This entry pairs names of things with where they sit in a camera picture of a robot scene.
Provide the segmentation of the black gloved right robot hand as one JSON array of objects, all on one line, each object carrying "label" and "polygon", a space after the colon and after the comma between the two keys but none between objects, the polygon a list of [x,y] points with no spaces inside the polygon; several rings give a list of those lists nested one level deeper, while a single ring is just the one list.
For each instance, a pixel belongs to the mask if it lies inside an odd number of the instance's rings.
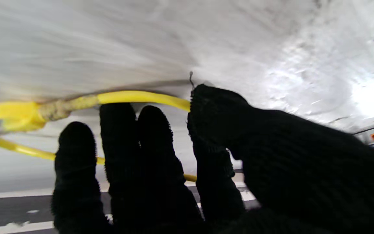
[{"label": "black gloved right robot hand", "polygon": [[202,208],[155,106],[101,105],[113,222],[89,127],[60,134],[51,210],[60,234],[374,234],[374,148],[353,135],[201,84],[187,127]]}]

